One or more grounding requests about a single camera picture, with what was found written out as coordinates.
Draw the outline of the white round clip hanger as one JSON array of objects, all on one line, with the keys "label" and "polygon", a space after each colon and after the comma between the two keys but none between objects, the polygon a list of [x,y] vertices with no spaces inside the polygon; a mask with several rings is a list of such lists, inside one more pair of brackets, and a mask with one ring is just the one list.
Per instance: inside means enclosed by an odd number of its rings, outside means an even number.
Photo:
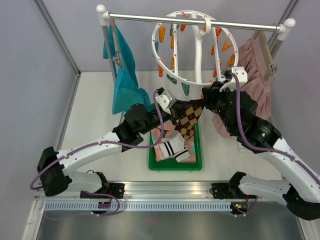
[{"label": "white round clip hanger", "polygon": [[[188,24],[184,20],[203,20],[203,23],[192,24],[190,26],[194,39],[194,79],[190,80],[180,75],[178,40],[180,33],[183,33]],[[236,41],[231,32],[220,26],[211,25],[214,18],[195,10],[180,10],[175,11],[167,16],[164,20],[156,23],[151,35],[151,49],[153,57],[158,63],[158,76],[161,78],[166,76],[172,83],[182,83],[183,87],[201,86],[207,87],[210,83],[203,80],[202,63],[203,63],[203,39],[210,37],[212,40],[211,56],[213,61],[213,80],[223,82],[226,78],[223,76],[223,67],[220,54],[230,52],[230,58],[227,61],[226,67],[233,70],[238,69],[239,50]],[[166,34],[170,38],[171,57],[169,65],[159,55],[160,44],[165,41]]]}]

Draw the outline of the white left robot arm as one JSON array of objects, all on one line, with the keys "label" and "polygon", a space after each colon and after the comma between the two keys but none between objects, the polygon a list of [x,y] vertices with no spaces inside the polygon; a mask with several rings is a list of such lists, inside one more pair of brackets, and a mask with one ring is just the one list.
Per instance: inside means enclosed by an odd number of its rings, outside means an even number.
[{"label": "white left robot arm", "polygon": [[43,150],[36,167],[41,186],[30,186],[32,190],[43,190],[45,196],[57,196],[80,181],[81,191],[91,191],[97,198],[108,195],[109,186],[102,173],[77,173],[77,169],[108,155],[123,153],[131,149],[149,149],[141,145],[142,135],[168,120],[176,121],[179,116],[178,102],[165,107],[155,103],[155,109],[148,111],[143,104],[130,107],[121,124],[106,135],[82,146],[56,151],[52,146]]}]

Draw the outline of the white striped sock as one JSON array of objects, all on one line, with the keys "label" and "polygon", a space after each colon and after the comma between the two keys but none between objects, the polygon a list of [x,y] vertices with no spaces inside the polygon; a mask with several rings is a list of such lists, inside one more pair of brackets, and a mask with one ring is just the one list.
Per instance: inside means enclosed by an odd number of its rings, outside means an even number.
[{"label": "white striped sock", "polygon": [[188,148],[185,145],[185,140],[180,134],[177,134],[169,140],[165,140],[159,144],[159,148],[161,149],[164,158],[174,156],[178,163],[190,157]]}]

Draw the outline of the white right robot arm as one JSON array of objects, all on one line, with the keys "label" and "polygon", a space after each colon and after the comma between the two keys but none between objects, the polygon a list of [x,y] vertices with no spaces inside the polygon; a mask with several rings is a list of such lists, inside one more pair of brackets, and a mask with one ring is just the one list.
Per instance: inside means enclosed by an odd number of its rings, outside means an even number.
[{"label": "white right robot arm", "polygon": [[282,134],[256,116],[258,104],[245,91],[220,91],[218,83],[202,89],[204,106],[216,113],[231,136],[245,149],[269,162],[284,177],[269,181],[236,172],[228,182],[235,198],[256,196],[278,202],[295,216],[307,220],[320,217],[320,176],[299,158]]}]

